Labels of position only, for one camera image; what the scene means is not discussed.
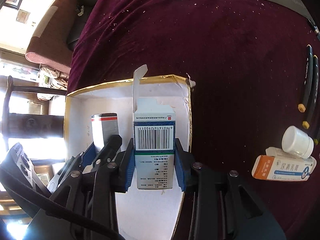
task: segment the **white label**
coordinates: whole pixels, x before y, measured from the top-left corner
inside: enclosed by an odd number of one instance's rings
[[[135,126],[136,151],[173,150],[173,125]]]
[[[175,113],[133,113],[134,122],[165,122],[175,120]]]
[[[172,188],[174,154],[135,155],[137,188]]]

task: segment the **metal screw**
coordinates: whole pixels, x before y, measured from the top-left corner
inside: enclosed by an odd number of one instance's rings
[[[71,172],[71,177],[73,177],[73,178],[79,177],[79,175],[80,175],[80,171]]]
[[[193,163],[192,166],[193,166],[195,169],[201,169],[201,168],[202,168],[202,163]]]
[[[230,171],[229,174],[231,177],[238,177],[239,175],[238,171],[234,171],[234,170]]]
[[[116,164],[115,162],[111,162],[111,163],[108,163],[108,164],[107,164],[107,167],[108,167],[109,169],[114,169],[116,166],[117,166],[117,164]]]

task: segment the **chair backrest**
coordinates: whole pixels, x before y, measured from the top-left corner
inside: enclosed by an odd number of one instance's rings
[[[12,76],[8,76],[8,87],[4,97],[1,133],[6,150],[9,150],[9,138],[47,138],[63,137],[63,116],[39,114],[9,113],[9,101],[12,92],[44,93],[66,95],[65,90],[15,85]]]
[[[37,25],[26,59],[69,74],[72,51],[67,37],[77,16],[77,0],[55,0]]]

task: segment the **wall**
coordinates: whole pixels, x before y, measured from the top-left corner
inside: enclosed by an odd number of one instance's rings
[[[36,25],[54,0],[22,0],[20,9],[30,13],[26,24],[16,21],[18,10],[3,6],[0,10],[0,47],[25,54]]]

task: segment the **cylindrical container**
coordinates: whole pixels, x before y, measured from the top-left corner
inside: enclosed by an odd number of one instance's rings
[[[282,149],[286,153],[307,159],[313,151],[313,140],[305,132],[290,126],[282,137]]]
[[[91,116],[93,143],[96,153],[108,142],[111,135],[119,134],[116,113],[94,114]]]

